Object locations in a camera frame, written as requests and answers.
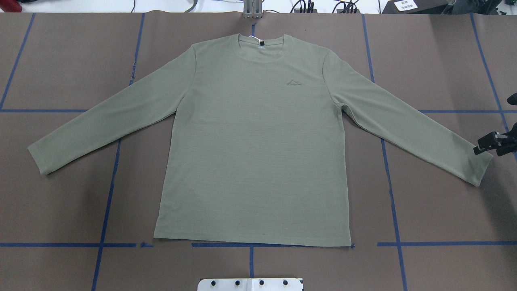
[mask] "green shirt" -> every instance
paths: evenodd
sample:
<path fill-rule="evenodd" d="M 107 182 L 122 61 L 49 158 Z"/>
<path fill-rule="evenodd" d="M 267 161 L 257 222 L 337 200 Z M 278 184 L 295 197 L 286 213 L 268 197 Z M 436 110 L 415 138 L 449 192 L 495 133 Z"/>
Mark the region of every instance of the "green shirt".
<path fill-rule="evenodd" d="M 40 172 L 176 113 L 155 238 L 348 246 L 343 109 L 479 185 L 491 154 L 474 155 L 473 144 L 327 48 L 289 35 L 263 41 L 193 44 L 30 145 Z"/>

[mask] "crew neckline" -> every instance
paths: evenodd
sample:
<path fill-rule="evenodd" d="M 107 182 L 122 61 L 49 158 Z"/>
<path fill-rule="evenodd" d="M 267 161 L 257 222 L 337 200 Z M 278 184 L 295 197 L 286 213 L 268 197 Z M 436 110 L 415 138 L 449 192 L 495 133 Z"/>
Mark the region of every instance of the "crew neckline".
<path fill-rule="evenodd" d="M 286 52 L 290 48 L 291 44 L 291 37 L 287 34 L 284 34 L 281 37 L 274 38 L 274 39 L 261 39 L 261 41 L 264 42 L 264 46 L 270 46 L 270 45 L 279 45 L 283 43 L 282 50 L 276 54 L 275 57 L 270 57 L 268 59 L 259 59 L 258 57 L 253 57 L 252 54 L 245 52 L 241 46 L 240 41 L 245 41 L 248 43 L 253 43 L 255 45 L 260 45 L 259 40 L 257 40 L 254 37 L 251 36 L 244 36 L 240 33 L 234 34 L 231 38 L 232 47 L 236 55 L 238 55 L 241 59 L 244 59 L 246 61 L 253 61 L 257 63 L 271 63 L 274 61 L 277 61 L 281 58 L 283 58 L 286 55 Z"/>

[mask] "shirt's right sleeve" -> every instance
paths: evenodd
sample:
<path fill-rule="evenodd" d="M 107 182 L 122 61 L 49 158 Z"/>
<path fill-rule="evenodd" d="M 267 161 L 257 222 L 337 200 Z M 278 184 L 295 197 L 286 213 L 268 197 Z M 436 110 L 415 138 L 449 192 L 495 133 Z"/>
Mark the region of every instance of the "shirt's right sleeve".
<path fill-rule="evenodd" d="M 330 97 L 361 128 L 479 186 L 492 155 L 365 78 L 329 51 L 323 77 Z"/>
<path fill-rule="evenodd" d="M 176 112 L 196 69 L 194 47 L 28 146 L 41 174 Z"/>

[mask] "red object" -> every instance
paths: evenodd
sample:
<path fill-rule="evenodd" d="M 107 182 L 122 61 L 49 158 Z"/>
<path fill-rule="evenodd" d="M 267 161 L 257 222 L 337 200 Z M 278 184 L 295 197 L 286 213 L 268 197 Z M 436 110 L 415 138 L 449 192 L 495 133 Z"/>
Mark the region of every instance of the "red object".
<path fill-rule="evenodd" d="M 22 12 L 22 6 L 16 0 L 0 0 L 0 9 L 4 12 Z"/>

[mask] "white surface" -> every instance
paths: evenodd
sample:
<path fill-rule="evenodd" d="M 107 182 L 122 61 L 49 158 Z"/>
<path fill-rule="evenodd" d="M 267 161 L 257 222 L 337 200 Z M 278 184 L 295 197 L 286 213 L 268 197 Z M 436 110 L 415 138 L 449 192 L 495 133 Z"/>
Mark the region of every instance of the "white surface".
<path fill-rule="evenodd" d="M 135 0 L 135 12 L 162 10 L 167 12 L 184 12 L 194 3 L 193 0 Z M 264 0 L 262 9 L 273 9 L 281 13 L 289 13 L 294 0 Z M 388 0 L 381 0 L 381 10 Z M 331 13 L 336 0 L 316 0 L 314 8 L 318 13 Z M 22 12 L 131 12 L 133 0 L 37 0 L 31 3 L 21 3 Z M 359 0 L 357 8 L 361 13 L 379 13 L 377 0 Z M 514 15 L 517 7 L 504 4 L 498 6 L 499 11 Z M 242 1 L 239 0 L 199 0 L 192 12 L 226 12 L 243 11 Z"/>
<path fill-rule="evenodd" d="M 256 278 L 256 279 L 203 279 L 197 285 L 197 291 L 302 291 L 303 284 L 297 278 Z"/>
<path fill-rule="evenodd" d="M 399 11 L 417 9 L 418 6 L 413 0 L 402 0 L 394 3 Z"/>

